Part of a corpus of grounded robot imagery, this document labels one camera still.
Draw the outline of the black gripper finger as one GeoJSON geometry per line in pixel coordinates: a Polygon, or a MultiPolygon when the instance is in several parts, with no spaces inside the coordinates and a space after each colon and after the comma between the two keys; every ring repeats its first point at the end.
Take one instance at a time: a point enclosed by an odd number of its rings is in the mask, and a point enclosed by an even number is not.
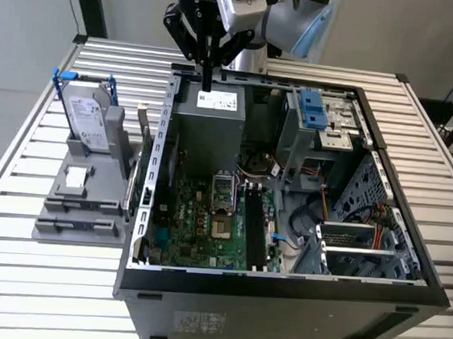
{"type": "Polygon", "coordinates": [[[221,32],[217,31],[211,37],[207,62],[206,91],[211,91],[213,70],[216,67],[226,66],[244,49],[255,37],[254,30],[245,30],[236,33],[227,42],[220,44],[221,32]]]}
{"type": "Polygon", "coordinates": [[[207,87],[207,62],[208,43],[207,36],[202,33],[202,26],[199,25],[198,33],[194,38],[183,22],[182,10],[179,4],[171,3],[164,13],[164,26],[170,33],[174,42],[180,48],[185,58],[194,60],[202,67],[202,91],[207,87]]]}

